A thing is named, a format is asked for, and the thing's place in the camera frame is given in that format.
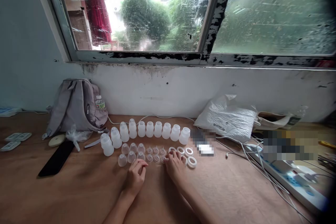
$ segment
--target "white bag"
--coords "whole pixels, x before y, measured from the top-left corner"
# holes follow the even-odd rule
[[[227,94],[209,101],[194,126],[212,130],[218,135],[242,143],[248,141],[257,111],[252,106],[252,110],[238,107],[234,101],[235,97],[236,95]]]

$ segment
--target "smartphone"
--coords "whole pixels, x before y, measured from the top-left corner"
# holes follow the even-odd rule
[[[52,176],[59,173],[65,161],[68,159],[68,156],[72,152],[74,144],[71,141],[63,142],[51,156],[45,166],[42,168],[39,177]]]

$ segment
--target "wall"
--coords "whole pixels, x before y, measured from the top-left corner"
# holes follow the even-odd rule
[[[0,2],[0,106],[45,110],[63,79],[86,77],[114,114],[196,117],[217,92],[258,110],[307,105],[306,121],[336,109],[333,71],[64,63],[40,0]]]

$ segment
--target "yellow object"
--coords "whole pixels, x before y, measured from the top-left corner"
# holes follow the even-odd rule
[[[333,145],[333,144],[325,142],[325,141],[319,141],[319,144],[323,145],[325,147],[328,147],[330,149],[336,149],[336,145]]]

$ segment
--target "wet window glass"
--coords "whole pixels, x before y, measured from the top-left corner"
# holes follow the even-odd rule
[[[328,0],[229,0],[212,52],[330,55],[335,31]]]
[[[209,0],[64,0],[78,50],[195,52]]]

